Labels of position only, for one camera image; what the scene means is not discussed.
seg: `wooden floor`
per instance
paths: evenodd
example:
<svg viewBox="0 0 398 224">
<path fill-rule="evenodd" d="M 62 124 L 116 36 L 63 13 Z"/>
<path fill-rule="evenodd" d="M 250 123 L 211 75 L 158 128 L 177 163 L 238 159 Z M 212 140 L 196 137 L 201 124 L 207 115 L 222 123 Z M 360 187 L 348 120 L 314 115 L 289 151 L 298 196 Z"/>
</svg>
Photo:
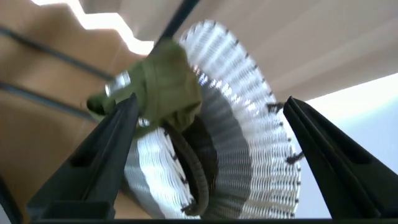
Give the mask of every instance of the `wooden floor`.
<svg viewBox="0 0 398 224">
<path fill-rule="evenodd" d="M 84 30 L 64 5 L 39 7 L 30 0 L 0 0 L 0 25 L 110 74 L 137 60 L 114 30 Z M 53 56 L 0 35 L 0 82 L 81 107 L 105 82 Z M 19 208 L 96 126 L 91 121 L 0 90 L 0 175 Z M 148 218 L 118 195 L 117 218 Z"/>
</svg>

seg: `white and gray basket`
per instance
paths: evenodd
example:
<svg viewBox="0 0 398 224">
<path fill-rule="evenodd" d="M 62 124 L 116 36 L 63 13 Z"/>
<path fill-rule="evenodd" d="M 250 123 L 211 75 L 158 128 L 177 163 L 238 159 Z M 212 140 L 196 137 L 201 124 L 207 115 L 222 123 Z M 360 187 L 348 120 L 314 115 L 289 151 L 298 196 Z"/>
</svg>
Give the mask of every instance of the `white and gray basket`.
<svg viewBox="0 0 398 224">
<path fill-rule="evenodd" d="M 179 40 L 197 69 L 203 94 L 200 118 L 218 156 L 218 176 L 206 212 L 182 212 L 192 200 L 172 140 L 164 130 L 134 141 L 125 177 L 137 202 L 154 218 L 293 218 L 300 165 L 281 111 L 256 62 L 215 21 L 202 21 Z"/>
</svg>

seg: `green garment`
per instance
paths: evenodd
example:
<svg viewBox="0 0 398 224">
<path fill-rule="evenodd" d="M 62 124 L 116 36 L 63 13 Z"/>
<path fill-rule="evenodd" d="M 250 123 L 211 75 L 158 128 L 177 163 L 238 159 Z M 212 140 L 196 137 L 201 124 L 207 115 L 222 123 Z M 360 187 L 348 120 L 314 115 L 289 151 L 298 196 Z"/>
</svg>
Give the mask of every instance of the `green garment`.
<svg viewBox="0 0 398 224">
<path fill-rule="evenodd" d="M 150 122 L 150 126 L 137 127 L 135 138 L 153 131 L 163 122 L 179 132 L 193 123 L 201 107 L 200 85 L 185 50 L 178 43 L 162 41 L 155 52 L 135 63 L 128 73 L 130 85 L 110 97 L 103 91 L 88 99 L 87 106 L 95 119 L 102 120 L 117 103 L 135 93 L 141 118 Z"/>
</svg>

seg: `white woven stripe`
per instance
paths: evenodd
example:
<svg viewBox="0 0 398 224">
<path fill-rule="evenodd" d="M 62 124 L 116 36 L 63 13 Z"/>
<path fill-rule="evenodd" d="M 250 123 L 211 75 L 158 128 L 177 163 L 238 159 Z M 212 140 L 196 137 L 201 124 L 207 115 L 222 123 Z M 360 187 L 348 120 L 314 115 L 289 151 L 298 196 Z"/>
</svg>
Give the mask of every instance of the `white woven stripe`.
<svg viewBox="0 0 398 224">
<path fill-rule="evenodd" d="M 271 89 L 262 81 L 255 61 L 246 57 L 242 45 L 231 47 L 234 43 L 233 34 L 213 21 L 194 25 L 180 39 L 191 65 L 213 79 L 210 86 L 228 99 L 249 144 L 254 173 L 240 218 L 291 218 L 297 208 L 300 180 L 299 164 L 290 166 L 285 162 L 294 153 L 288 142 L 291 136 L 277 125 L 284 121 L 283 115 L 267 112 L 266 103 L 275 102 L 275 97 L 269 94 Z M 201 84 L 208 81 L 206 76 L 199 79 Z M 221 135 L 212 136 L 213 140 L 224 139 Z"/>
<path fill-rule="evenodd" d="M 158 203 L 165 218 L 188 217 L 181 209 L 193 199 L 187 184 L 180 177 L 185 174 L 178 160 L 170 137 L 158 128 L 137 141 L 139 165 L 148 183 L 150 193 Z"/>
</svg>

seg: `black rod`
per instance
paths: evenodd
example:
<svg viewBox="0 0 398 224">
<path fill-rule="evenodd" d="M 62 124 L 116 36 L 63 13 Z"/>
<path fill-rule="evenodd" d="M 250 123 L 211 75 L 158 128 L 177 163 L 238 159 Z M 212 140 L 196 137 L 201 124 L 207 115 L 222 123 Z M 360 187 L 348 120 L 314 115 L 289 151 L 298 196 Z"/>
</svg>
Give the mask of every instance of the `black rod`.
<svg viewBox="0 0 398 224">
<path fill-rule="evenodd" d="M 160 36 L 155 47 L 161 40 L 172 38 L 174 36 L 199 1 L 200 0 L 183 0 L 180 7 L 175 11 L 173 18 L 170 20 L 169 24 L 167 24 L 166 29 L 163 31 L 163 34 Z"/>
<path fill-rule="evenodd" d="M 8 29 L 7 27 L 0 26 L 0 35 L 9 36 L 12 39 L 20 42 L 21 44 L 24 44 L 24 45 L 26 45 L 28 47 L 32 47 L 33 49 L 36 49 L 36 50 L 39 50 L 39 51 L 46 52 L 46 53 L 48 53 L 50 55 L 53 55 L 54 57 L 57 57 L 60 60 L 63 60 L 65 62 L 69 63 L 69 64 L 77 66 L 77 67 L 79 67 L 82 70 L 86 70 L 87 72 L 90 72 L 90 73 L 94 74 L 95 76 L 100 77 L 100 78 L 102 78 L 104 80 L 110 81 L 110 80 L 113 79 L 112 75 L 107 74 L 104 71 L 101 71 L 101 70 L 99 70 L 99 69 L 97 69 L 97 68 L 95 68 L 95 67 L 93 67 L 91 65 L 88 65 L 88 64 L 86 64 L 84 62 L 81 62 L 81 61 L 79 61 L 79 60 L 77 60 L 75 58 L 69 57 L 69 56 L 67 56 L 64 53 L 61 53 L 58 50 L 52 49 L 51 47 L 47 47 L 46 45 L 41 44 L 41 43 L 39 43 L 37 41 L 31 40 L 31 39 L 29 39 L 27 37 L 24 37 L 24 36 L 14 32 L 14 31 Z"/>
<path fill-rule="evenodd" d="M 18 95 L 23 98 L 26 98 L 28 100 L 32 100 L 35 103 L 40 103 L 42 105 L 48 106 L 50 108 L 63 111 L 68 114 L 72 114 L 74 116 L 83 118 L 83 119 L 88 119 L 91 121 L 96 121 L 87 111 L 78 109 L 76 107 L 67 105 L 65 103 L 62 103 L 60 101 L 54 100 L 47 98 L 46 96 L 42 96 L 40 94 L 34 93 L 32 91 L 23 89 L 18 86 L 14 86 L 8 83 L 3 83 L 0 82 L 0 90 L 7 91 L 9 93 L 12 93 L 13 95 Z"/>
</svg>

